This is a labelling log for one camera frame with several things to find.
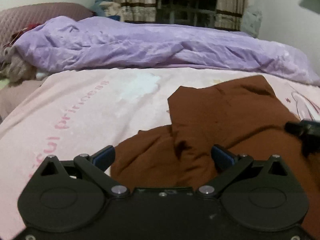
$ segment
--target purple duvet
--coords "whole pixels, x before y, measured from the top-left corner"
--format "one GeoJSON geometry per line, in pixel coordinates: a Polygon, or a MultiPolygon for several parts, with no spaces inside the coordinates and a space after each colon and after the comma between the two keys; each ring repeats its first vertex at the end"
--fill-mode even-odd
{"type": "Polygon", "coordinates": [[[15,46],[26,61],[53,73],[97,67],[188,66],[269,73],[320,85],[300,50],[207,28],[135,25],[104,17],[76,22],[61,16],[26,32],[15,46]]]}

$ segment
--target wrinkled fabric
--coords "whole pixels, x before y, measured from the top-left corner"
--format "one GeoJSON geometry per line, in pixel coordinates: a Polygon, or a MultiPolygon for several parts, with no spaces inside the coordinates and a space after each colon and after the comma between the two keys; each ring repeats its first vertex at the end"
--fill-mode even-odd
{"type": "Polygon", "coordinates": [[[100,6],[100,4],[104,1],[112,2],[112,0],[95,0],[94,5],[92,5],[92,7],[90,8],[93,12],[95,12],[97,14],[97,16],[101,16],[101,17],[106,16],[103,8],[100,6]]]}
{"type": "Polygon", "coordinates": [[[12,83],[36,77],[37,69],[23,60],[15,47],[0,48],[0,55],[0,76],[12,83]]]}
{"type": "Polygon", "coordinates": [[[320,239],[320,178],[312,173],[311,160],[302,155],[301,141],[284,130],[286,122],[297,118],[264,77],[203,89],[179,87],[168,105],[172,125],[139,132],[116,147],[113,179],[130,189],[191,186],[196,190],[218,175],[210,153],[214,144],[255,160],[280,154],[308,195],[302,226],[320,239]]]}
{"type": "Polygon", "coordinates": [[[269,73],[320,85],[307,56],[277,42],[208,28],[135,25],[105,17],[79,22],[60,16],[15,43],[31,65],[49,72],[82,68],[181,67],[269,73]]]}

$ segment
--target brown cloth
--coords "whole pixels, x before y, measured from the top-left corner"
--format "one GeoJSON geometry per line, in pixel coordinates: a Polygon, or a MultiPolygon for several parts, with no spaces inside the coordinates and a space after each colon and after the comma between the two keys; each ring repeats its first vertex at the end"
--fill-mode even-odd
{"type": "Polygon", "coordinates": [[[204,89],[179,87],[168,99],[172,125],[139,131],[116,147],[111,177],[134,187],[192,186],[217,176],[210,156],[220,144],[255,160],[279,154],[308,194],[303,227],[320,239],[320,187],[301,142],[284,131],[297,122],[263,76],[228,81],[204,89]]]}

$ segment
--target bedding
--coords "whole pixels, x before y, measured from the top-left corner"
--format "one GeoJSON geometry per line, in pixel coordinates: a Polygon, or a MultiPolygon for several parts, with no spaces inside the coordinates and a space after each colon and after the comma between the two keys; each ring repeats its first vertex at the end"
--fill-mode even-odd
{"type": "Polygon", "coordinates": [[[68,16],[76,21],[91,17],[93,13],[76,3],[42,3],[10,8],[0,11],[0,75],[10,82],[20,80],[39,80],[47,76],[46,72],[37,69],[24,61],[10,47],[24,32],[57,16],[68,16]]]}
{"type": "Polygon", "coordinates": [[[135,25],[105,17],[48,20],[14,45],[51,73],[83,68],[193,67],[269,73],[304,84],[320,78],[300,50],[241,33],[180,25],[135,25]]]}
{"type": "Polygon", "coordinates": [[[43,84],[44,80],[25,80],[21,84],[7,84],[0,90],[0,117],[2,120],[43,84]]]}
{"type": "MultiPolygon", "coordinates": [[[[171,124],[167,98],[179,86],[204,88],[253,75],[185,67],[65,71],[48,77],[0,125],[5,163],[0,169],[0,237],[11,239],[24,228],[17,199],[47,155],[70,160],[116,146],[139,130],[171,124]]],[[[296,117],[320,121],[319,87],[262,75],[296,117]]],[[[312,195],[312,189],[305,190],[312,195]]]]}

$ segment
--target mattress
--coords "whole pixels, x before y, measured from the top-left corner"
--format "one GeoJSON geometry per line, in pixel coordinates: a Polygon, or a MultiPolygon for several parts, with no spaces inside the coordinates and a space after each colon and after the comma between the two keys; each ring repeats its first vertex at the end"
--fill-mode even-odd
{"type": "MultiPolygon", "coordinates": [[[[204,88],[257,74],[114,68],[50,76],[0,126],[0,152],[5,163],[0,169],[0,236],[11,239],[24,229],[17,199],[47,155],[55,154],[60,160],[91,155],[106,145],[116,146],[139,130],[170,124],[167,98],[179,86],[204,88]]],[[[319,87],[262,75],[298,118],[320,121],[319,87]]]]}
{"type": "Polygon", "coordinates": [[[0,80],[0,90],[4,88],[7,84],[9,84],[9,79],[5,78],[0,80]]]}

